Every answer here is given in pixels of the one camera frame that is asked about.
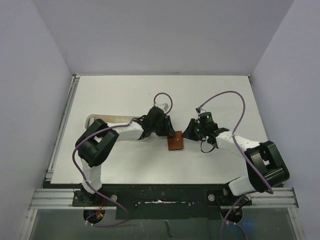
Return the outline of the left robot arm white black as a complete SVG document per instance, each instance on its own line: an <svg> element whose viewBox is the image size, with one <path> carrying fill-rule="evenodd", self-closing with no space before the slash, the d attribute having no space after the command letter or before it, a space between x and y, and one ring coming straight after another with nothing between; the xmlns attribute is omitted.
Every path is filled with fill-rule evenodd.
<svg viewBox="0 0 320 240"><path fill-rule="evenodd" d="M129 123L108 126L98 118L87 128L75 144L74 152L81 159L79 171L83 177L84 200L95 206L100 203L102 193L101 165L107 159L115 143L128 140L143 140L152 133L158 137L173 137L169 106L154 105L146 115L134 117Z"/></svg>

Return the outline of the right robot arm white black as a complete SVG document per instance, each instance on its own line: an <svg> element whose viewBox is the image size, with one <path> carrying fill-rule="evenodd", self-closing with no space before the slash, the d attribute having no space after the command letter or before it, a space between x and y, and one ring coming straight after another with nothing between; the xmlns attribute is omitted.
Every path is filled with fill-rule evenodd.
<svg viewBox="0 0 320 240"><path fill-rule="evenodd" d="M227 189L222 192L227 204L235 204L241 195L267 192L290 178L289 170L274 142L259 142L235 135L225 127L218 127L210 112L192 118L181 136L196 142L207 142L215 149L244 158L247 175L230 181Z"/></svg>

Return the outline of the brown leather card holder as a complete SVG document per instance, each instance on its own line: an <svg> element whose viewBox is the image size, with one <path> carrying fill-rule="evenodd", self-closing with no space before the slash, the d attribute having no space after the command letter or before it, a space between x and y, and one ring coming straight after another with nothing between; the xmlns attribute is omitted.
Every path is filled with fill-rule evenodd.
<svg viewBox="0 0 320 240"><path fill-rule="evenodd" d="M176 131L175 136L167 136L167 146L169 151L180 151L184 149L184 139L182 131Z"/></svg>

